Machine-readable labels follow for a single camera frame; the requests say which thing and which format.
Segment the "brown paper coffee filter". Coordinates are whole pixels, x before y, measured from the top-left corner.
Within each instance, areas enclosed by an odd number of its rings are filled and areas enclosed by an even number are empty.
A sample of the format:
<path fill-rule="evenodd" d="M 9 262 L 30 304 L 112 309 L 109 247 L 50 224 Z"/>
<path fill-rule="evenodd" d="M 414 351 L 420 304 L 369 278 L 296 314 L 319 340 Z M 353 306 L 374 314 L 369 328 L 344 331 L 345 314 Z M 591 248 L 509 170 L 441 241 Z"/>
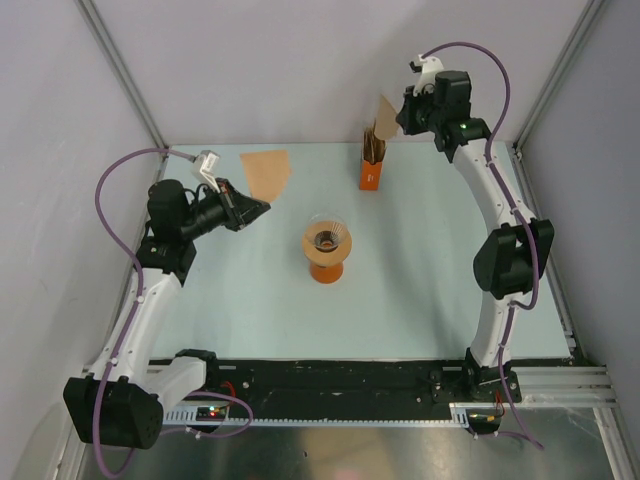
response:
<path fill-rule="evenodd" d="M 240 160 L 251 196 L 273 203 L 286 188 L 292 172 L 288 152 L 269 150 L 242 153 Z"/>

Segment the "clear glass dripper cone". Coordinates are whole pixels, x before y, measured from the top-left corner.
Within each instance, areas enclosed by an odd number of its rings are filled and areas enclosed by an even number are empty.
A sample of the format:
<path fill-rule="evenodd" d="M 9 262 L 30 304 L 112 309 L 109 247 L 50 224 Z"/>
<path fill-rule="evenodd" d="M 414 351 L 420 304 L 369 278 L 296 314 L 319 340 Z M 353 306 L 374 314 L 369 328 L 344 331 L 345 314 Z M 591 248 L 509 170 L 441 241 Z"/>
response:
<path fill-rule="evenodd" d="M 310 218 L 304 236 L 316 250 L 328 253 L 344 242 L 346 233 L 346 222 L 341 217 L 318 213 Z"/>

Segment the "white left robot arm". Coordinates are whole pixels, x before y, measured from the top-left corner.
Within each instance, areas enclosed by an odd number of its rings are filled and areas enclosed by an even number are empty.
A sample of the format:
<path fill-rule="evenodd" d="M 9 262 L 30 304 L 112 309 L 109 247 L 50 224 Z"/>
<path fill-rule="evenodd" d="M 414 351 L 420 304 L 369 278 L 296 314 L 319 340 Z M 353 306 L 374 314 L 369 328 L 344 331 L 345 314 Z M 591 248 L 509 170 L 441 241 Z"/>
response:
<path fill-rule="evenodd" d="M 209 399 L 220 391 L 222 376 L 215 369 L 214 353 L 184 350 L 149 376 L 151 351 L 168 305 L 195 259 L 195 240 L 218 227 L 238 232 L 270 208 L 224 178 L 214 188 L 205 187 L 202 199 L 188 199 L 177 180 L 149 188 L 149 219 L 135 254 L 134 288 L 98 359 L 84 377 L 70 378 L 63 391 L 82 442 L 148 449 L 159 437 L 166 412 L 192 392 Z"/>

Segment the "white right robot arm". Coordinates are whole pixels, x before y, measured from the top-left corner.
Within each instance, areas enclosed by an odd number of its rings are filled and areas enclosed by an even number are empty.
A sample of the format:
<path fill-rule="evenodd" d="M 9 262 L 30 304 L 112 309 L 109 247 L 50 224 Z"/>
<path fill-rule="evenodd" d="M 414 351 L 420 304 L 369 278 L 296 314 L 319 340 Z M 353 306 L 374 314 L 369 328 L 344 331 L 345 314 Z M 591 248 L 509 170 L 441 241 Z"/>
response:
<path fill-rule="evenodd" d="M 471 115 L 469 74 L 446 69 L 436 57 L 411 68 L 419 79 L 406 88 L 396 121 L 406 135 L 433 134 L 437 150 L 469 186 L 487 229 L 473 260 L 483 292 L 480 318 L 460 375 L 461 390 L 483 401 L 506 382 L 512 329 L 518 312 L 537 302 L 555 230 L 505 178 L 489 127 Z"/>

